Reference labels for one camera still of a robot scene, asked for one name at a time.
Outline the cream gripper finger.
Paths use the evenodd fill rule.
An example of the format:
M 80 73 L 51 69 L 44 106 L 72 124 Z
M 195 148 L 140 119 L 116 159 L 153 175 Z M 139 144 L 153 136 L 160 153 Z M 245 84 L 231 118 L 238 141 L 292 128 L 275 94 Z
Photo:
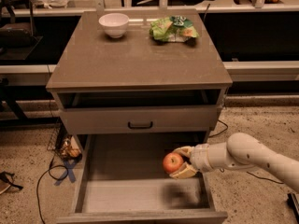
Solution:
M 174 173 L 171 173 L 169 176 L 174 179 L 185 179 L 193 177 L 197 174 L 197 170 L 186 161 L 179 167 Z
M 177 153 L 181 156 L 189 158 L 192 154 L 193 147 L 185 146 L 185 147 L 178 147 L 173 150 L 174 153 Z

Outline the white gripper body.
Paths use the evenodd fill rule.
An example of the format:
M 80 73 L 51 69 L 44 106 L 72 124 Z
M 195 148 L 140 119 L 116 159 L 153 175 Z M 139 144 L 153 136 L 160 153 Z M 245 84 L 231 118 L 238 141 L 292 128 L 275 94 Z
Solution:
M 191 151 L 190 162 L 192 166 L 200 173 L 211 172 L 212 166 L 208 160 L 209 144 L 195 146 Z

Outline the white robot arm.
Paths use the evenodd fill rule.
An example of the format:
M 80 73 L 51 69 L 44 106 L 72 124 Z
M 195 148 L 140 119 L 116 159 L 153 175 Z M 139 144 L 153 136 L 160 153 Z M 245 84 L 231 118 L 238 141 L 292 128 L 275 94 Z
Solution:
M 259 167 L 299 191 L 299 161 L 276 153 L 246 133 L 234 133 L 223 143 L 179 147 L 174 152 L 189 159 L 170 174 L 175 179 L 190 178 L 198 172 L 203 174 L 216 169 L 247 172 Z

